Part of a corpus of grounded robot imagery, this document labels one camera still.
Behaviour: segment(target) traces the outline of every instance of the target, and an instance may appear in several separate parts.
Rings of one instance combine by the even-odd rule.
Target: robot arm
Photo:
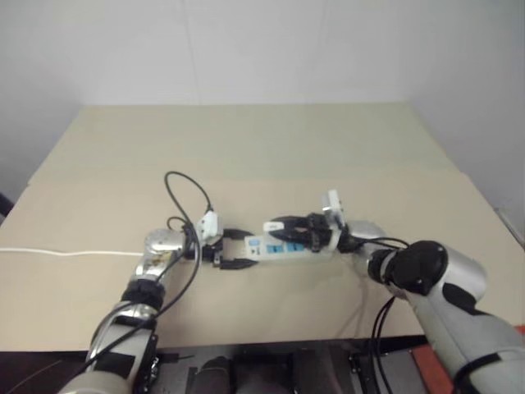
[[[336,245],[341,253],[355,254],[359,273],[410,303],[462,392],[525,393],[521,335],[502,319],[476,309],[486,289],[485,270],[478,262],[433,241],[402,250],[378,245],[386,233],[370,222],[346,223],[335,190],[323,196],[322,209],[324,215],[308,215],[307,225],[299,228],[294,228],[301,222],[298,218],[274,219],[269,234],[303,243],[313,252]]]
[[[371,249],[360,260],[368,276],[410,303],[456,387],[480,393],[525,391],[521,335],[475,308],[486,289],[479,263],[433,241],[404,250]]]
[[[157,323],[152,317],[161,309],[166,294],[164,273],[183,253],[185,242],[183,232],[159,229],[149,233],[144,255],[121,301],[98,326],[86,360],[139,324],[151,323],[93,362],[60,394],[140,394],[149,390],[158,373]]]

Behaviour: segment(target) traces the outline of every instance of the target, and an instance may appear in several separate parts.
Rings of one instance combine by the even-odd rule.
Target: power cord
[[[381,393],[381,390],[379,388],[379,382],[377,381],[374,357],[377,359],[377,367],[379,368],[379,372],[381,374],[383,382],[385,383],[386,390],[388,391],[389,394],[393,394],[390,384],[388,382],[388,378],[386,377],[385,370],[383,369],[383,365],[381,362],[380,345],[381,345],[381,331],[383,329],[383,324],[385,322],[386,315],[390,311],[392,304],[394,304],[394,301],[395,301],[395,297],[393,296],[379,310],[379,313],[376,316],[376,320],[374,321],[374,325],[372,328],[372,336],[370,338],[370,342],[368,343],[368,358],[369,358],[369,363],[370,363],[370,372],[372,373],[372,381],[374,383],[374,387],[376,388],[377,393]]]
[[[386,246],[393,250],[402,250],[410,246],[410,244],[406,241],[388,236],[381,236],[372,239],[357,238],[356,241],[358,242],[358,247],[361,247],[367,243],[371,243],[375,245]],[[402,247],[390,245],[386,242],[397,242],[398,244],[401,244]],[[391,297],[377,313],[376,320],[374,321],[374,325],[372,327],[372,335],[370,337],[370,342],[368,343],[368,358],[370,362],[370,372],[372,374],[372,381],[374,383],[374,387],[376,388],[377,393],[381,393],[381,390],[379,388],[379,382],[377,381],[374,358],[377,360],[377,368],[379,369],[379,373],[381,374],[381,378],[383,379],[388,394],[393,394],[392,388],[390,387],[390,383],[388,382],[388,378],[385,373],[385,369],[383,368],[383,363],[381,361],[381,332],[385,324],[386,315],[389,313],[390,308],[394,304],[394,301],[395,296]]]
[[[138,252],[120,252],[118,250],[81,250],[80,252],[59,252],[57,250],[35,249],[35,248],[0,248],[3,253],[36,253],[50,254],[58,257],[86,256],[88,254],[107,254],[112,256],[142,256]]]
[[[354,240],[356,241],[356,249],[360,248],[361,246],[365,244],[375,244],[375,245],[381,245],[386,246],[392,249],[402,249],[402,247],[390,245],[385,243],[384,241],[388,242],[397,242],[398,244],[401,244],[403,247],[408,248],[410,244],[407,241],[403,241],[399,238],[392,238],[391,236],[378,236],[376,238],[358,238],[354,237]]]

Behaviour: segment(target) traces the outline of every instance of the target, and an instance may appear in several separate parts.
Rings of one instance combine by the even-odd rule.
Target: orange object
[[[419,373],[430,394],[450,394],[453,386],[449,375],[436,357],[430,345],[417,347],[412,351]]]

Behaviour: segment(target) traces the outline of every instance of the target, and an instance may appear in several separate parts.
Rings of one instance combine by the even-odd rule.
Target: beige tabletop
[[[0,227],[0,247],[141,252],[178,214],[167,170],[200,181],[228,227],[256,233],[276,216],[319,212],[336,188],[348,220],[477,259],[489,277],[480,309],[523,323],[523,250],[402,103],[86,108]],[[173,189],[199,218],[198,191],[182,179]],[[137,262],[0,253],[0,350],[85,350]],[[191,268],[176,267],[168,296]],[[348,255],[238,272],[204,265],[160,319],[160,346],[368,337],[388,297]],[[384,334],[421,332],[396,302]]]

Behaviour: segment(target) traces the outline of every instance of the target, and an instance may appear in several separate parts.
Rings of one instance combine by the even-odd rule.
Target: black cable
[[[399,238],[392,238],[391,236],[378,236],[376,238],[370,238],[370,239],[356,237],[355,239],[358,240],[358,243],[360,244],[360,246],[363,246],[364,244],[378,244],[378,242],[380,241],[397,242],[407,248],[410,246],[410,244],[407,241],[403,241]],[[397,248],[397,246],[388,245],[384,243],[380,243],[378,245],[383,245],[383,246],[386,245],[386,246],[389,246],[390,248]]]
[[[388,394],[394,394],[394,393],[392,392],[392,388],[390,387],[390,383],[388,382],[388,378],[386,377],[386,373],[383,368],[383,363],[381,361],[381,332],[383,331],[383,325],[385,324],[386,315],[390,311],[390,308],[394,304],[394,301],[395,301],[395,297],[392,297],[385,304],[386,308],[384,309],[383,315],[381,316],[381,321],[379,322],[379,326],[377,328],[377,334],[376,334],[377,367],[379,368],[379,372],[381,374],[381,377],[383,378],[383,382],[385,383],[385,387],[386,387],[386,390],[388,391]]]
[[[395,297],[390,298],[382,307],[379,309],[379,312],[377,313],[376,320],[374,321],[374,325],[372,327],[372,335],[370,336],[370,341],[368,343],[368,362],[370,365],[370,373],[372,375],[372,381],[374,383],[374,387],[376,388],[376,392],[379,394],[381,390],[379,389],[379,382],[377,381],[377,375],[376,375],[376,367],[374,365],[374,355],[375,355],[375,340],[376,340],[376,330],[377,325],[379,323],[379,320],[381,319],[381,316],[385,312],[385,309],[388,307],[388,304],[392,301],[392,299]]]
[[[167,220],[166,220],[166,227],[169,228],[170,230],[173,230],[173,227],[171,227],[171,221],[172,220],[180,220],[181,222],[184,223],[183,226],[187,225],[188,222],[186,220],[184,220],[183,218],[181,218],[180,216],[170,216]]]
[[[155,279],[155,283],[159,283],[162,279],[162,277],[164,277],[164,275],[166,275],[166,273],[173,268],[173,266],[175,264],[177,264],[179,261],[182,260],[182,258],[184,258],[185,254],[186,254],[186,251],[188,250],[189,248],[189,245],[191,244],[191,241],[190,241],[190,237],[187,236],[186,237],[186,242],[185,242],[185,245],[184,247],[182,248],[182,250],[179,252],[179,254],[162,270],[161,273],[159,273],[157,279]]]
[[[191,277],[189,278],[189,280],[187,281],[187,283],[185,284],[185,286],[182,288],[181,291],[179,291],[179,293],[170,301],[166,304],[166,306],[164,306],[161,310],[159,310],[155,315],[153,315],[151,318],[147,319],[147,320],[144,320],[142,323],[140,323],[139,325],[135,326],[134,328],[132,328],[131,330],[129,330],[126,334],[124,334],[123,336],[117,338],[115,341],[113,341],[112,343],[110,343],[109,345],[107,345],[106,347],[104,347],[101,351],[99,351],[93,358],[87,360],[83,365],[82,367],[80,367],[80,369],[76,372],[75,375],[78,375],[82,372],[84,372],[90,365],[92,365],[93,363],[95,363],[96,361],[100,360],[101,357],[103,357],[104,355],[106,355],[107,353],[109,353],[109,351],[111,351],[111,349],[113,349],[115,346],[118,346],[120,345],[123,341],[126,341],[127,339],[131,338],[136,332],[138,332],[140,329],[148,326],[151,322],[153,322],[154,320],[158,319],[159,317],[161,317],[163,314],[165,314],[178,300],[180,300],[180,298],[186,293],[186,291],[188,290],[188,288],[191,286],[191,284],[193,283],[195,277],[197,276],[197,272],[199,271],[199,268],[201,266],[201,263],[202,263],[202,259],[203,259],[203,256],[202,256],[202,251],[201,251],[201,246],[200,246],[200,242],[199,242],[199,238],[197,237],[197,232],[195,231],[195,227],[193,225],[193,223],[191,222],[191,220],[189,219],[188,217],[188,214],[186,213],[186,211],[180,206],[179,204],[179,201],[177,200],[177,198],[173,195],[173,191],[171,190],[171,187],[170,187],[170,184],[168,182],[168,178],[170,175],[179,175],[179,176],[182,176],[186,179],[188,179],[189,181],[192,181],[204,194],[204,196],[206,197],[206,200],[208,202],[208,208],[207,208],[207,211],[209,209],[212,209],[212,205],[211,205],[211,202],[210,202],[210,199],[208,198],[208,194],[206,194],[206,191],[204,191],[203,187],[201,185],[199,185],[196,181],[194,181],[192,178],[190,178],[189,176],[181,173],[181,172],[175,172],[175,171],[170,171],[170,172],[167,172],[165,175],[164,175],[164,184],[166,186],[166,189],[167,189],[167,193],[170,195],[171,197],[171,200],[173,201],[173,203],[176,205],[176,207],[180,210],[180,213],[182,213],[182,216],[184,217],[184,220],[187,221],[187,225],[188,225],[188,228],[189,228],[189,231],[190,231],[190,235],[191,235],[191,238],[193,238],[193,242],[195,243],[195,267],[194,267],[194,270],[193,272],[191,273]]]
[[[208,206],[206,207],[206,212],[210,211],[210,210],[213,210],[212,201],[210,201],[210,198],[208,197],[208,194],[206,193],[206,190],[204,190],[204,188],[195,179],[193,179],[190,176],[187,176],[186,174],[183,174],[182,172],[168,171],[164,175],[164,185],[166,185],[166,189],[167,189],[168,194],[170,195],[171,199],[173,200],[173,202],[175,203],[177,208],[180,210],[180,213],[182,213],[182,216],[184,216],[184,219],[186,221],[189,222],[188,215],[185,214],[184,210],[182,209],[180,204],[177,202],[177,199],[175,198],[175,196],[171,192],[170,184],[168,183],[168,178],[170,177],[170,175],[182,176],[183,178],[187,179],[188,181],[193,183],[195,186],[197,186],[199,188],[199,190],[203,192],[204,198],[206,199],[206,203],[208,204]]]

